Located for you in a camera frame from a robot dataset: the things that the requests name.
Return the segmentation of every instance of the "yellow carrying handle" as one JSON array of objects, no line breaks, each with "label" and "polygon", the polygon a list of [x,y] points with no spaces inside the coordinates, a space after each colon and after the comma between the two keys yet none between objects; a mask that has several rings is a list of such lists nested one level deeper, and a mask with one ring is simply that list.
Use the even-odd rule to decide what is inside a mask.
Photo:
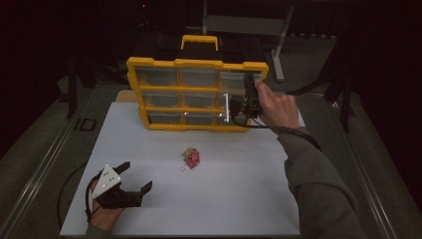
[{"label": "yellow carrying handle", "polygon": [[218,40],[215,36],[184,35],[182,38],[182,46],[180,47],[180,49],[183,49],[185,42],[214,43],[215,51],[218,52]]}]

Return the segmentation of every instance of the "dark background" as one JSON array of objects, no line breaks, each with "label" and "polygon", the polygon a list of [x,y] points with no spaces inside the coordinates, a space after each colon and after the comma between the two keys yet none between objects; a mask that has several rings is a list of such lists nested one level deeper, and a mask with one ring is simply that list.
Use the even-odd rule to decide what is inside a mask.
[{"label": "dark background", "polygon": [[[209,13],[267,18],[283,18],[288,6],[208,2]],[[339,37],[324,71],[353,71],[353,89],[420,208],[421,12],[417,0],[301,1],[290,28]],[[0,155],[61,95],[56,81],[70,58],[118,69],[139,32],[181,35],[185,26],[200,26],[201,15],[199,0],[1,1]],[[89,64],[77,61],[77,70],[87,86],[95,84]]]}]

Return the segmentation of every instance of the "robotic arm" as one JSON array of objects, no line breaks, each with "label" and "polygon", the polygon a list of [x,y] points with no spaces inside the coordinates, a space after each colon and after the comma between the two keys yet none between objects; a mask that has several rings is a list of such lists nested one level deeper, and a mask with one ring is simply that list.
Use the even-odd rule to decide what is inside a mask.
[{"label": "robotic arm", "polygon": [[141,206],[143,195],[148,193],[152,188],[152,181],[146,183],[138,192],[125,192],[120,189],[121,178],[119,175],[128,168],[130,168],[130,162],[128,161],[116,168],[106,165],[99,174],[91,179],[86,191],[86,213],[89,221],[93,215],[89,205],[89,193],[92,184],[96,180],[98,183],[93,191],[93,199],[95,199],[101,207],[115,209]]}]

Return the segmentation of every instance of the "yellow storage organizer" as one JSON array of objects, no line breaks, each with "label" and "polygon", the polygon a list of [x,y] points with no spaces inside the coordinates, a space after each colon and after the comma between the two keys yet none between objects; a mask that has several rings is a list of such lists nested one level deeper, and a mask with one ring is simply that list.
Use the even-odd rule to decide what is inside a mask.
[{"label": "yellow storage organizer", "polygon": [[[182,49],[185,42],[214,43],[218,51],[216,37],[185,35]],[[145,127],[165,130],[246,131],[245,127],[224,121],[224,94],[245,94],[246,73],[254,74],[259,81],[268,74],[265,62],[232,64],[214,60],[155,61],[130,57],[127,68]]]}]

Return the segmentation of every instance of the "black cable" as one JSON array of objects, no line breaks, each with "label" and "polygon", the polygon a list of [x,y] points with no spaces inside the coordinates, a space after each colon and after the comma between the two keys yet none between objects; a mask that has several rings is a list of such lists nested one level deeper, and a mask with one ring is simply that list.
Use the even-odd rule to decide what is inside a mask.
[{"label": "black cable", "polygon": [[286,132],[286,133],[289,133],[289,134],[293,134],[293,135],[296,135],[296,136],[302,137],[302,138],[306,139],[308,142],[310,142],[310,143],[311,143],[314,147],[316,147],[319,151],[321,151],[319,144],[317,143],[317,141],[316,141],[313,137],[311,137],[311,136],[310,136],[309,134],[307,134],[307,133],[304,133],[304,132],[302,132],[302,131],[299,131],[299,130],[293,129],[293,128],[291,128],[291,127],[285,127],[285,126],[264,126],[264,125],[261,125],[261,124],[259,124],[259,123],[258,123],[258,125],[247,125],[247,124],[245,124],[245,123],[244,123],[244,124],[238,123],[238,122],[235,120],[235,116],[233,116],[233,115],[230,115],[230,118],[231,118],[231,120],[232,120],[233,124],[235,124],[235,125],[237,125],[237,126],[249,127],[249,128],[269,128],[269,129],[279,129],[279,130],[281,130],[282,132]]},{"label": "black cable", "polygon": [[97,177],[94,177],[93,179],[91,179],[90,183],[88,183],[87,190],[85,191],[85,207],[86,207],[85,213],[87,214],[87,221],[88,221],[88,223],[91,222],[91,216],[93,216],[93,214],[99,209],[99,208],[97,208],[94,213],[91,213],[91,210],[90,210],[90,201],[89,201],[90,189],[91,189],[91,186],[93,185],[93,183],[96,180],[98,180]]},{"label": "black cable", "polygon": [[62,201],[62,195],[63,195],[63,191],[65,190],[66,185],[68,184],[69,180],[71,180],[71,178],[75,175],[75,173],[77,173],[81,168],[83,168],[85,165],[87,165],[88,162],[84,162],[82,165],[80,165],[77,169],[75,169],[69,176],[68,178],[66,178],[65,182],[62,185],[62,188],[60,189],[59,192],[59,196],[57,198],[57,208],[56,208],[56,213],[57,213],[57,220],[59,223],[59,230],[62,230],[62,216],[60,214],[60,204]]},{"label": "black cable", "polygon": [[256,123],[257,125],[259,125],[259,126],[264,126],[264,125],[262,125],[262,124],[260,124],[256,119],[252,119],[252,121],[254,122],[254,123]]},{"label": "black cable", "polygon": [[100,205],[100,206],[98,206],[97,208],[96,208],[96,210],[94,210],[93,211],[93,213],[91,213],[91,216],[93,216],[100,208],[101,208],[102,206]]}]

